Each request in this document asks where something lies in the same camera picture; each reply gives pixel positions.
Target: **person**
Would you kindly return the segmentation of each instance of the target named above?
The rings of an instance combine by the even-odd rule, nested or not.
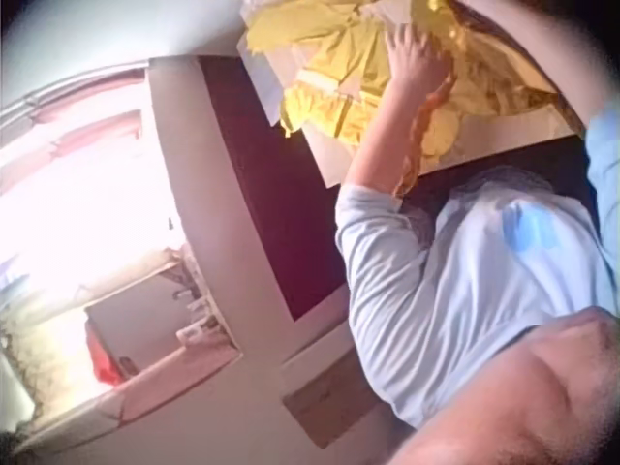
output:
[[[336,204],[350,327],[371,387],[420,428],[393,463],[589,463],[620,413],[616,82],[570,25],[516,0],[461,3],[528,50],[586,125],[600,234],[578,201],[499,172],[455,192],[423,239],[393,193],[412,121],[453,78],[433,40],[400,26]]]

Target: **table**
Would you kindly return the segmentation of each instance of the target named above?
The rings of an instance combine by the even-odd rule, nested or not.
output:
[[[373,14],[394,23],[409,22],[409,0],[381,0],[364,8],[371,8]],[[246,22],[251,13],[250,4],[246,4],[241,10]],[[314,49],[291,45],[253,55],[247,49],[245,35],[237,49],[269,123],[277,124],[284,89],[295,81]],[[352,80],[345,82],[339,90],[355,95],[357,89],[358,84]],[[321,133],[312,123],[306,123],[301,130],[316,159],[325,186],[329,188],[340,184],[356,149]],[[420,174],[573,134],[574,131],[553,105],[517,116],[486,118],[468,115],[463,118],[459,136],[451,151],[437,164],[422,163]]]

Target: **red object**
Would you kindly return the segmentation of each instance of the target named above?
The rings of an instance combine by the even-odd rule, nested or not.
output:
[[[88,345],[90,359],[93,362],[95,378],[97,378],[100,383],[106,383],[107,385],[120,385],[123,383],[124,379],[116,368],[114,360],[108,355],[104,346],[101,344],[97,331],[88,321],[85,323],[85,327],[86,344]]]

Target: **yellow fabric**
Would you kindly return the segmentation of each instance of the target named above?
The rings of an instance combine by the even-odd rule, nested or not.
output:
[[[308,80],[322,89],[297,81],[285,91],[281,122],[288,133],[310,121],[329,136],[359,145],[390,78],[385,26],[362,17],[358,8],[371,1],[291,0],[262,9],[251,22],[252,51],[291,43],[319,46],[304,73],[314,76]],[[520,53],[461,26],[447,0],[411,0],[411,16],[420,30],[433,33],[450,51],[458,76],[449,101],[427,121],[422,141],[426,163],[450,150],[464,114],[519,114],[550,101],[553,87]],[[361,101],[337,92],[351,76],[360,77]]]
[[[284,92],[281,123],[287,134],[311,121],[323,133],[349,145],[359,145],[361,136],[377,108],[338,92],[325,92],[305,82],[296,82]]]
[[[355,2],[294,0],[269,5],[250,21],[248,49],[265,52],[297,42],[316,42],[359,21]]]

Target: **dark red wall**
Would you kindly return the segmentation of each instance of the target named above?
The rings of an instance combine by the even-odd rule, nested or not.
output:
[[[301,133],[286,139],[269,127],[239,58],[202,57],[201,66],[252,220],[298,319],[345,282],[334,245],[337,189],[326,189]]]

